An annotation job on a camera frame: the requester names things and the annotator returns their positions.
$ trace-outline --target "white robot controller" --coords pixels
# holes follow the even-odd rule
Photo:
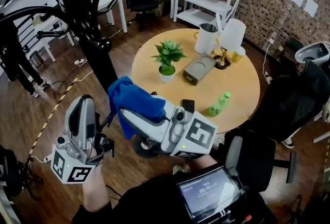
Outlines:
[[[199,112],[189,112],[167,100],[163,119],[158,123],[129,109],[121,109],[121,115],[139,135],[158,144],[160,153],[175,157],[195,159],[209,154],[218,129]]]
[[[98,132],[95,116],[89,95],[75,99],[65,114],[64,131],[53,145],[51,162],[52,171],[63,184],[83,183],[106,152],[112,150],[114,155],[114,142]],[[90,157],[92,148],[97,155]]]

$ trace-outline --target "black pants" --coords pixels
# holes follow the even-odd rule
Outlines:
[[[28,73],[31,75],[31,77],[34,79],[34,81],[41,85],[43,80],[38,74],[38,72],[32,67],[30,62],[27,60],[22,47],[21,49],[16,49],[15,51],[15,58],[17,60],[17,63]],[[18,77],[19,82],[22,84],[22,86],[27,90],[31,95],[34,93],[35,88],[33,87],[32,83],[28,80],[28,78],[24,75],[23,71],[20,69],[20,76]]]

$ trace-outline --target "water bottle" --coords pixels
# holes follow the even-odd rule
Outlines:
[[[217,102],[210,107],[209,113],[215,117],[228,105],[230,98],[230,92],[226,92],[218,98]]]

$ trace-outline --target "blue cloth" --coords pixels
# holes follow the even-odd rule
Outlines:
[[[129,77],[122,77],[108,89],[111,113],[118,113],[120,125],[125,137],[131,139],[136,131],[122,117],[121,108],[130,109],[145,118],[158,122],[164,115],[165,100],[154,98],[147,91],[133,84]]]

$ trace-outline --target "display screen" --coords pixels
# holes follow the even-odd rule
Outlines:
[[[240,194],[235,183],[223,168],[179,185],[192,217],[223,205],[225,209]]]

